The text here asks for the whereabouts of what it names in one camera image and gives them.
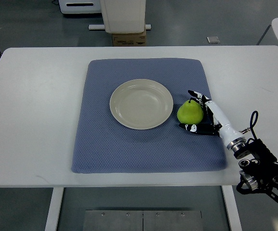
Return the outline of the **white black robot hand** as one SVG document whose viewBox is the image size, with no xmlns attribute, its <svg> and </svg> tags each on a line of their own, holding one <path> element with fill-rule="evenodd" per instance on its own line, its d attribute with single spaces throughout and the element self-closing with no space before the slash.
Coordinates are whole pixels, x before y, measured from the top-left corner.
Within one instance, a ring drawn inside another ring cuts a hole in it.
<svg viewBox="0 0 278 231">
<path fill-rule="evenodd" d="M 214 101 L 193 90 L 189 90 L 188 93 L 191 95 L 190 100 L 200 104 L 209 123 L 180 123 L 179 127 L 197 135 L 219 136 L 224 146 L 233 152 L 246 146 L 244 135 L 232 127 L 229 119 Z"/>
</svg>

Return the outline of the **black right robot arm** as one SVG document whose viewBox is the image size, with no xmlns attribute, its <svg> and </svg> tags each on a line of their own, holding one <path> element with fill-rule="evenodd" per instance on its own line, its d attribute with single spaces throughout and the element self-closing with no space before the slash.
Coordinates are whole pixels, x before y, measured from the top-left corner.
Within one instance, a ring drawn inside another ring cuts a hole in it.
<svg viewBox="0 0 278 231">
<path fill-rule="evenodd" d="M 240 194 L 264 193 L 278 203 L 278 160 L 257 138 L 253 130 L 258 112 L 253 111 L 250 119 L 252 138 L 234 148 L 234 157 L 241 168 L 240 182 L 236 186 Z"/>
</svg>

